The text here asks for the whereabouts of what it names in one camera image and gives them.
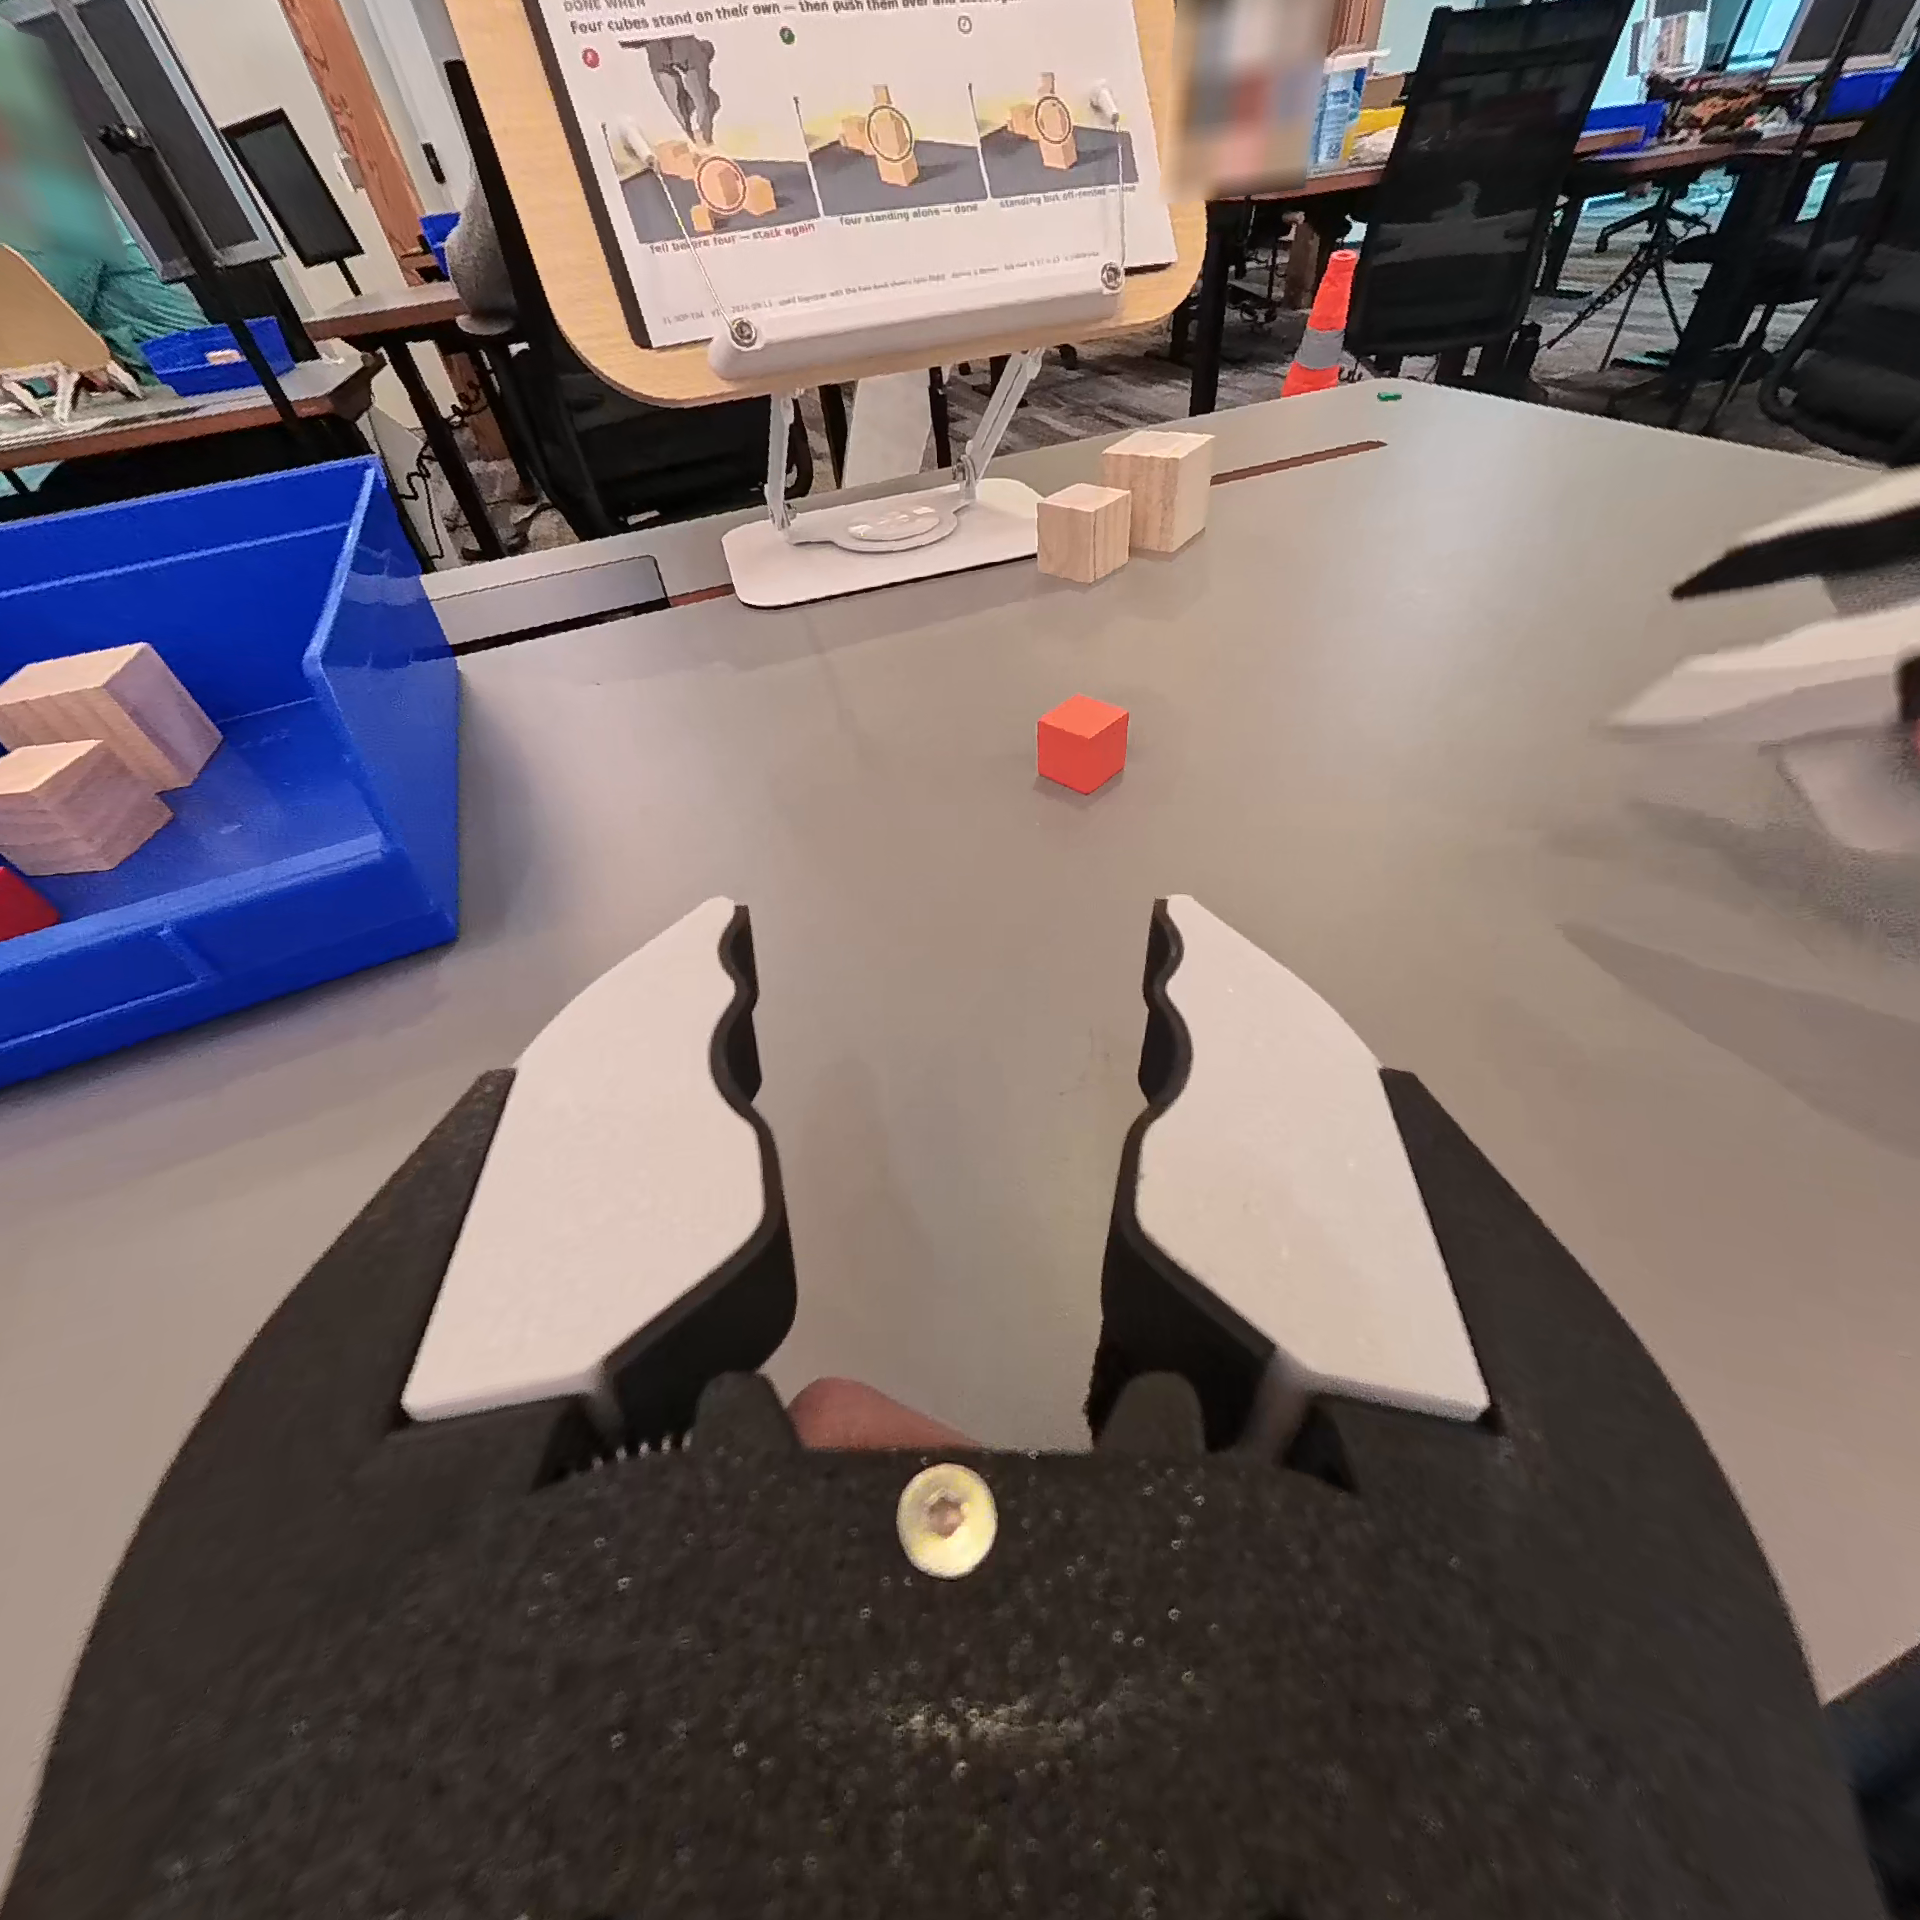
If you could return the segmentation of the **medium wooden cube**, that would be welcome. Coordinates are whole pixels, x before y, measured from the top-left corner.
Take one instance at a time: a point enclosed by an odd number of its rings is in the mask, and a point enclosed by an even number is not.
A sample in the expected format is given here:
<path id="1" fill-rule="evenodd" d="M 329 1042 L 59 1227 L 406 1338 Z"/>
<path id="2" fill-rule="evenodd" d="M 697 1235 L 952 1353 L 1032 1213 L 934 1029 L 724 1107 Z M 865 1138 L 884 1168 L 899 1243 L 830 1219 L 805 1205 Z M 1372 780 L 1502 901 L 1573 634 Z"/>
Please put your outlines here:
<path id="1" fill-rule="evenodd" d="M 1132 555 L 1134 498 L 1125 488 L 1073 485 L 1037 500 L 1037 571 L 1097 586 Z"/>
<path id="2" fill-rule="evenodd" d="M 105 740 L 32 744 L 2 757 L 2 858 L 27 875 L 108 873 L 172 821 Z"/>

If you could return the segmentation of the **brown wooden desk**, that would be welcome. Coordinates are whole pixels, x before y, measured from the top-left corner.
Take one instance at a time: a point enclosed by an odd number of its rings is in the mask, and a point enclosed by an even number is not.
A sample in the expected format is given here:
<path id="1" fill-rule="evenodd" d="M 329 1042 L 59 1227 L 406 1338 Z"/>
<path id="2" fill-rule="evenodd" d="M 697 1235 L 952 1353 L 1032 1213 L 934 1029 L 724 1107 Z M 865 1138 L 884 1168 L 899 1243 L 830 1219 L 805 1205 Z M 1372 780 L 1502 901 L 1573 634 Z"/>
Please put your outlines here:
<path id="1" fill-rule="evenodd" d="M 357 424 L 371 408 L 378 360 L 354 353 L 350 360 L 299 363 L 282 391 L 298 420 Z M 70 418 L 2 418 L 2 468 L 21 474 L 52 465 L 108 457 L 137 448 L 229 436 L 256 427 L 285 425 L 272 399 L 259 389 L 222 391 L 202 399 L 152 394 L 142 400 L 77 396 Z"/>

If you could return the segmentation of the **black office chair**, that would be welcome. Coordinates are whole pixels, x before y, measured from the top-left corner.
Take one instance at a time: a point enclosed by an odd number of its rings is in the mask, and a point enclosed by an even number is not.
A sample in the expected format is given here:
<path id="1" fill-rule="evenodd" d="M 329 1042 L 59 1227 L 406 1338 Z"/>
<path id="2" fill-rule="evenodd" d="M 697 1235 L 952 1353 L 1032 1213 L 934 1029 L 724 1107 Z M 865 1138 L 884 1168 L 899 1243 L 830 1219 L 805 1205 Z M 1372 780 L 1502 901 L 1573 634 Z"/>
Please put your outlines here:
<path id="1" fill-rule="evenodd" d="M 765 504 L 772 402 L 664 408 L 590 373 L 565 343 L 485 353 L 504 435 L 582 539 Z"/>
<path id="2" fill-rule="evenodd" d="M 1878 193 L 1761 385 L 1766 420 L 1846 457 L 1918 461 L 1918 57 L 1885 98 Z"/>
<path id="3" fill-rule="evenodd" d="M 1397 373 L 1432 357 L 1480 378 L 1530 315 L 1563 180 L 1625 2 L 1441 8 L 1362 213 L 1345 353 Z"/>

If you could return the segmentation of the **blue plastic bin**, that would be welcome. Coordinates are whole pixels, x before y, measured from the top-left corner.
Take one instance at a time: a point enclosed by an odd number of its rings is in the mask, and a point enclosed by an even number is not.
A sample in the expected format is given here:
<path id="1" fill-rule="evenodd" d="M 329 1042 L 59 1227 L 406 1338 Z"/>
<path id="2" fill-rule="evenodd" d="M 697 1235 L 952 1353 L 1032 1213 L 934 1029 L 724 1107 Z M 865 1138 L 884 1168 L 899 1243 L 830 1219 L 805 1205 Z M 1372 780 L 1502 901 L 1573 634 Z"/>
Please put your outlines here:
<path id="1" fill-rule="evenodd" d="M 224 733 L 4 943 L 4 1088 L 459 935 L 459 667 L 378 460 L 10 521 L 2 588 L 8 676 L 145 641 Z"/>

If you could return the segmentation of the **wooden display board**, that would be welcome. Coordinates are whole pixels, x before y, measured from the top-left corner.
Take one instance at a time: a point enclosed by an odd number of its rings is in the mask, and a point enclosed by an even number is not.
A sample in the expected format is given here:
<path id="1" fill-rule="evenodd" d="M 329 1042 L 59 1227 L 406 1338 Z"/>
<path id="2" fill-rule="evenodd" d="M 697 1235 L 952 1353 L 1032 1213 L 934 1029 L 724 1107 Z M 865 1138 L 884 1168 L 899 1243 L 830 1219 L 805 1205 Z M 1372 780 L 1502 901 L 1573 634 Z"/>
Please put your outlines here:
<path id="1" fill-rule="evenodd" d="M 637 400 L 683 410 L 771 396 L 763 386 L 733 385 L 710 373 L 709 343 L 664 349 L 636 343 L 618 306 L 608 249 L 592 225 L 582 171 L 570 148 L 557 96 L 549 84 L 542 48 L 524 8 L 451 4 L 451 16 L 482 122 L 482 133 L 469 138 L 470 157 L 473 164 L 482 164 L 482 145 L 489 143 L 493 161 L 486 201 L 501 240 L 524 255 L 521 268 L 530 279 L 530 291 L 516 292 L 525 327 L 557 333 L 590 373 Z M 1176 200 L 1170 179 L 1176 8 L 1134 8 L 1177 259 L 1160 273 L 1125 275 L 1116 317 L 1096 327 L 1073 327 L 1066 340 L 1048 348 L 1085 346 L 1163 320 L 1198 279 L 1204 218 L 1196 201 Z M 930 365 L 997 353 L 1019 353 L 1019 348 L 1002 333 L 974 349 L 946 349 Z M 844 378 L 930 365 L 900 355 L 848 360 L 827 370 L 795 375 L 794 385 L 800 391 Z"/>

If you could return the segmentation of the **large wooden cube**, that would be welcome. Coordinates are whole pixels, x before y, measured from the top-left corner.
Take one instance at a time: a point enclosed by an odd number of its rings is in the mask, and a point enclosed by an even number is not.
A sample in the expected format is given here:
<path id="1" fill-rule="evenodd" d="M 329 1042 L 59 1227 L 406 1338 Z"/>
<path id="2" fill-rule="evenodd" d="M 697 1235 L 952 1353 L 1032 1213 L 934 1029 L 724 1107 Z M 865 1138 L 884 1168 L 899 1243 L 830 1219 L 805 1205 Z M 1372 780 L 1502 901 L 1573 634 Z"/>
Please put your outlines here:
<path id="1" fill-rule="evenodd" d="M 1169 557 L 1210 521 L 1213 436 L 1208 433 L 1142 427 L 1100 456 L 1100 482 L 1129 498 L 1129 549 Z"/>
<path id="2" fill-rule="evenodd" d="M 2 687 L 8 751 L 104 744 L 154 793 L 198 780 L 224 746 L 149 643 L 25 663 Z"/>

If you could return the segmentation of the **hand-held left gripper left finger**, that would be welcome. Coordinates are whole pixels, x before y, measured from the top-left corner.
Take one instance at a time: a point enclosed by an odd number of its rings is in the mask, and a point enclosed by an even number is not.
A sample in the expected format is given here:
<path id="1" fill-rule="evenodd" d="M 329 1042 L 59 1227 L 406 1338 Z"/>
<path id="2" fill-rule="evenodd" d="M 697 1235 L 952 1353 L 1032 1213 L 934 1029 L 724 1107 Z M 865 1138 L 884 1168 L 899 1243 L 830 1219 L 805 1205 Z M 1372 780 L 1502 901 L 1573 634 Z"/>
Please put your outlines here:
<path id="1" fill-rule="evenodd" d="M 692 1424 L 794 1328 L 752 917 L 709 899 L 534 1036 L 401 1395 L 412 1424 L 570 1403 Z"/>

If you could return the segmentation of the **white instruction sheet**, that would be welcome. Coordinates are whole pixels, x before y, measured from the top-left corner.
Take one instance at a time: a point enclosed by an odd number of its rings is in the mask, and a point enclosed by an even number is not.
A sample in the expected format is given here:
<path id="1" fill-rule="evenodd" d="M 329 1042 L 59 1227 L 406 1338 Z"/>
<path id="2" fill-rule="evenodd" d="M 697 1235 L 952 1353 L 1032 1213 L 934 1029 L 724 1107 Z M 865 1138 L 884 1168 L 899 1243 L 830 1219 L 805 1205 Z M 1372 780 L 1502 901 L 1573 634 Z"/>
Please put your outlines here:
<path id="1" fill-rule="evenodd" d="M 524 10 L 640 348 L 1177 260 L 1134 4 Z"/>

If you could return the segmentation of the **small blue bin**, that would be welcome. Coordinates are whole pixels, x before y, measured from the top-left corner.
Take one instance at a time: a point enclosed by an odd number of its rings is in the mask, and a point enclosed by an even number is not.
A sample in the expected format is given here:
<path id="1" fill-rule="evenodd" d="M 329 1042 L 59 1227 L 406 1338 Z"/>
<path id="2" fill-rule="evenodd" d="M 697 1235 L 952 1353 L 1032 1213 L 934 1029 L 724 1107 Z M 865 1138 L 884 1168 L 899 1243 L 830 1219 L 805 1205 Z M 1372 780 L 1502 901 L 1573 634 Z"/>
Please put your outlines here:
<path id="1" fill-rule="evenodd" d="M 274 317 L 246 320 L 246 333 L 262 365 L 272 368 L 276 378 L 288 378 L 298 368 L 298 357 Z M 227 325 L 189 327 L 157 336 L 145 343 L 140 355 L 152 381 L 180 399 L 238 394 L 259 386 L 246 349 Z"/>

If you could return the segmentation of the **orange striped traffic cone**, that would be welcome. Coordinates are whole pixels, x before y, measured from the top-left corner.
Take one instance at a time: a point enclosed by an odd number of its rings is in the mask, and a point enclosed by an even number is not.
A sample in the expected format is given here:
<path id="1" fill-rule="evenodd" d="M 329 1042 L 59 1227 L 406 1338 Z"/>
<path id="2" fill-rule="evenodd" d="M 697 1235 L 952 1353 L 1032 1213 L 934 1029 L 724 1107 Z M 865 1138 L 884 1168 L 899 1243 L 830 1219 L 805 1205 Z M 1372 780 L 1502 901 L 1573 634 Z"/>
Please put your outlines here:
<path id="1" fill-rule="evenodd" d="M 1340 381 L 1345 329 L 1361 255 L 1340 247 L 1328 259 L 1308 313 L 1304 338 L 1288 365 L 1283 399 L 1325 394 Z"/>

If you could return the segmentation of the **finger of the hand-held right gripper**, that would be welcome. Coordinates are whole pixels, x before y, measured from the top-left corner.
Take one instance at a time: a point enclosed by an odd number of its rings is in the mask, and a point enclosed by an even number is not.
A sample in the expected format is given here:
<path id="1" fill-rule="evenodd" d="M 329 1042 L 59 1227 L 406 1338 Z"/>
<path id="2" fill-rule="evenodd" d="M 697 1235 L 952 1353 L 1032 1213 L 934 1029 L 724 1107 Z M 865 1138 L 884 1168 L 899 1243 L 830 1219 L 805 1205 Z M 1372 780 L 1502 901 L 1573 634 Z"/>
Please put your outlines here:
<path id="1" fill-rule="evenodd" d="M 1885 472 L 1865 488 L 1753 529 L 1672 588 L 1673 601 L 1801 578 L 1915 575 L 1918 474 Z"/>
<path id="2" fill-rule="evenodd" d="M 1683 660 L 1613 713 L 1613 731 L 1761 748 L 1885 731 L 1902 720 L 1915 651 L 1915 604 L 1836 615 Z"/>

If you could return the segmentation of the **pale board on stand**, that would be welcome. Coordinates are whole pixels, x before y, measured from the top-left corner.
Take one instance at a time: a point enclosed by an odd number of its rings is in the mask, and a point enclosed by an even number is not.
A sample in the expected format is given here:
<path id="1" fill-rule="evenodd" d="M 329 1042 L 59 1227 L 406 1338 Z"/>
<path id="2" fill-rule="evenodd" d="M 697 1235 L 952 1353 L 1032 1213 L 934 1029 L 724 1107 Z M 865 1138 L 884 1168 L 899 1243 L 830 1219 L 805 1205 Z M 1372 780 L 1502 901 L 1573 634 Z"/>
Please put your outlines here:
<path id="1" fill-rule="evenodd" d="M 86 394 L 140 399 L 140 386 L 52 283 L 2 247 L 4 416 L 65 424 Z"/>

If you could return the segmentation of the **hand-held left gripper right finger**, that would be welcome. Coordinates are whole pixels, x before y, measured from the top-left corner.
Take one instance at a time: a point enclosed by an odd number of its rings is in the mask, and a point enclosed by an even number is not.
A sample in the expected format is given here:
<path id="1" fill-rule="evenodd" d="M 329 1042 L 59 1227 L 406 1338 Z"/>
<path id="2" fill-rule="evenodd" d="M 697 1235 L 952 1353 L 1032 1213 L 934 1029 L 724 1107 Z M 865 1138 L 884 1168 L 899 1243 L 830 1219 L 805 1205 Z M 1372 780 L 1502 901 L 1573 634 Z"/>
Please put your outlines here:
<path id="1" fill-rule="evenodd" d="M 1202 1424 L 1492 1407 L 1395 1116 L 1338 1009 L 1193 897 L 1149 909 L 1142 1108 L 1100 1269 L 1090 1421 L 1140 1377 Z"/>

